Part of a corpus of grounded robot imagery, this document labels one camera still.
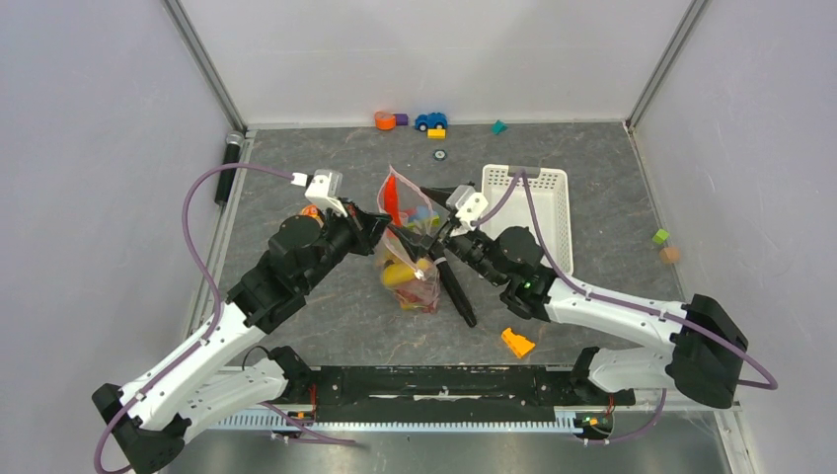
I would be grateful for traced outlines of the orange carrot toy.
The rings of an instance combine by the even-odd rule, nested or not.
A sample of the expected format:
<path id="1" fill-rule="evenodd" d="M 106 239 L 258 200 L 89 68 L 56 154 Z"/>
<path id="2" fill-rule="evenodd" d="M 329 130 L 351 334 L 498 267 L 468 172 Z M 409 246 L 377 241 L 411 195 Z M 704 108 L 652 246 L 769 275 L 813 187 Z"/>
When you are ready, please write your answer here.
<path id="1" fill-rule="evenodd" d="M 392 217 L 392 223 L 401 226 L 398 179 L 394 175 L 390 175 L 384 183 L 382 202 L 384 210 Z"/>

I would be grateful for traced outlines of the yellow corn toy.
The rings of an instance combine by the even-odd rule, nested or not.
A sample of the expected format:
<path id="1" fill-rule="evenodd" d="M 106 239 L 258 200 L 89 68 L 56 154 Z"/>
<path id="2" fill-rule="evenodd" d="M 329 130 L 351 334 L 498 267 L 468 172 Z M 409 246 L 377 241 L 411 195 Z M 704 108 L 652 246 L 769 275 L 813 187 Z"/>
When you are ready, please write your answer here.
<path id="1" fill-rule="evenodd" d="M 411 281 L 424 280 L 431 269 L 432 262 L 428 260 L 418 261 L 416 270 L 405 263 L 393 263 L 383 269 L 381 281 L 384 286 L 395 288 Z"/>

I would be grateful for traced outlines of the clear polka dot zip bag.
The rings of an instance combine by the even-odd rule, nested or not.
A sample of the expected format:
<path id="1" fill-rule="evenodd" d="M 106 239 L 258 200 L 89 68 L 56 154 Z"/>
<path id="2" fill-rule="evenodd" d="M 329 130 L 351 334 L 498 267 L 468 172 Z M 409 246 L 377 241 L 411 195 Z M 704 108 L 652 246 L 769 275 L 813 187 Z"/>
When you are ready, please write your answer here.
<path id="1" fill-rule="evenodd" d="M 428 253 L 414 248 L 440 227 L 433 202 L 391 167 L 378 192 L 377 206 L 391 218 L 375 249 L 375 266 L 383 286 L 403 310 L 434 313 L 440 296 L 439 271 Z"/>

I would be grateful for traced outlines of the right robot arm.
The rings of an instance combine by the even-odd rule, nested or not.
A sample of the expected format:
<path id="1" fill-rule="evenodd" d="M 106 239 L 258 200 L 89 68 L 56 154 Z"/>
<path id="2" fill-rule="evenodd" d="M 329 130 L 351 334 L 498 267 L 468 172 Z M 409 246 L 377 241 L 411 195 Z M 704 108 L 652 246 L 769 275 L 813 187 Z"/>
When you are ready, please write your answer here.
<path id="1" fill-rule="evenodd" d="M 491 237 L 466 223 L 484 197 L 470 186 L 445 189 L 451 215 L 434 233 L 390 228 L 412 260 L 447 250 L 495 286 L 522 319 L 576 325 L 634 343 L 628 350 L 587 348 L 570 377 L 572 395 L 594 403 L 628 389 L 675 389 L 716 409 L 731 407 L 748 341 L 712 297 L 689 302 L 644 299 L 585 283 L 543 265 L 545 247 L 528 228 L 509 226 Z"/>

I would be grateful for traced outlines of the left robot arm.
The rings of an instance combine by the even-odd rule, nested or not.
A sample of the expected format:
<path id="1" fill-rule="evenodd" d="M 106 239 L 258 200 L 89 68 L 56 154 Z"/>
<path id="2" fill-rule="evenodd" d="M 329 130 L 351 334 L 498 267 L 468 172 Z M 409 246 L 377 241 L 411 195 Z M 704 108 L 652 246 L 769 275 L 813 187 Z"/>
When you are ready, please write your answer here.
<path id="1" fill-rule="evenodd" d="M 306 296 L 347 255 L 373 253 L 391 216 L 364 212 L 348 200 L 342 205 L 343 211 L 286 218 L 199 332 L 134 380 L 106 383 L 94 392 L 107 424 L 102 438 L 116 441 L 129 470 L 155 473 L 216 421 L 278 397 L 293 403 L 308 394 L 310 376 L 303 364 L 281 366 L 273 359 L 224 383 L 205 383 L 302 309 Z"/>

